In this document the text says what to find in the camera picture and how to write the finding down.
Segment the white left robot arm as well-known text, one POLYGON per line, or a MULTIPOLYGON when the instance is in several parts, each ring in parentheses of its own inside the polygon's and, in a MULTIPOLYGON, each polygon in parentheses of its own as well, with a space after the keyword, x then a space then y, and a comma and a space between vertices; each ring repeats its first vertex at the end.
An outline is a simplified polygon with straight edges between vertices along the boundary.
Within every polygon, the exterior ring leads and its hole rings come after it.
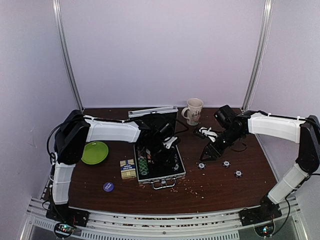
POLYGON ((107 119, 85 115, 73 110, 63 123, 52 130, 53 151, 49 151, 53 166, 51 197, 52 213, 61 222, 72 218, 69 188, 73 170, 83 156, 86 143, 116 141, 138 143, 161 164, 170 164, 180 139, 175 134, 176 119, 167 113, 134 111, 129 119, 107 119))

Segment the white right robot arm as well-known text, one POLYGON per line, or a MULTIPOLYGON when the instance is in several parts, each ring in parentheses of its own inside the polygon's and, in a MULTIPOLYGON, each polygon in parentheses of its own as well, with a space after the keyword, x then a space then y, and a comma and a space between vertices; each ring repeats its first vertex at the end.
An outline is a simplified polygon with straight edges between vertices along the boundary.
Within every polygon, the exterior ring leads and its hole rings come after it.
POLYGON ((272 115, 263 111, 247 110, 236 114, 225 105, 214 114, 224 131, 214 132, 201 127, 194 134, 209 138, 200 160, 217 160, 225 149, 246 135, 265 135, 288 140, 299 145, 298 157, 293 166, 261 200, 256 210, 259 220, 268 220, 282 202, 301 183, 309 178, 320 166, 320 123, 316 116, 288 117, 272 115))

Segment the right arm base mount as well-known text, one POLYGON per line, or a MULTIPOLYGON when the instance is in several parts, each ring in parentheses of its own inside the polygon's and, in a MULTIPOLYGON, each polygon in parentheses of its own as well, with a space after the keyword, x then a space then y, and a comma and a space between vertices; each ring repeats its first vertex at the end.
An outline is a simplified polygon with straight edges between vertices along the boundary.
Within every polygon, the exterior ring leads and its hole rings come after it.
POLYGON ((280 209, 276 208, 271 212, 263 213, 262 207, 244 208, 239 212, 239 218, 242 226, 256 225, 271 221, 282 216, 280 209))

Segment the aluminium poker case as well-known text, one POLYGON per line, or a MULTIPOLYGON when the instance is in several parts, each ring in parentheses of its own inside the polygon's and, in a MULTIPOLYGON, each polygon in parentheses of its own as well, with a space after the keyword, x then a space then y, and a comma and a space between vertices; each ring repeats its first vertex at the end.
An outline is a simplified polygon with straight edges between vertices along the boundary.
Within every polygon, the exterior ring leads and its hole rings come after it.
MULTIPOLYGON (((174 136, 178 137, 177 134, 186 132, 189 127, 183 122, 178 120, 178 108, 176 106, 169 107, 157 107, 157 108, 147 108, 141 110, 131 110, 128 112, 128 118, 130 120, 137 120, 142 116, 172 116, 175 118, 175 133, 174 136)), ((186 175, 186 169, 183 164, 183 160, 178 149, 178 144, 174 146, 175 155, 174 162, 175 165, 179 165, 177 171, 173 170, 173 167, 166 167, 159 165, 152 158, 149 150, 145 149, 146 160, 148 165, 148 174, 139 174, 138 158, 136 154, 136 148, 143 148, 137 145, 137 142, 133 146, 134 151, 134 162, 136 166, 137 180, 140 185, 150 184, 154 190, 160 190, 165 188, 172 188, 176 185, 178 178, 183 178, 186 175)))

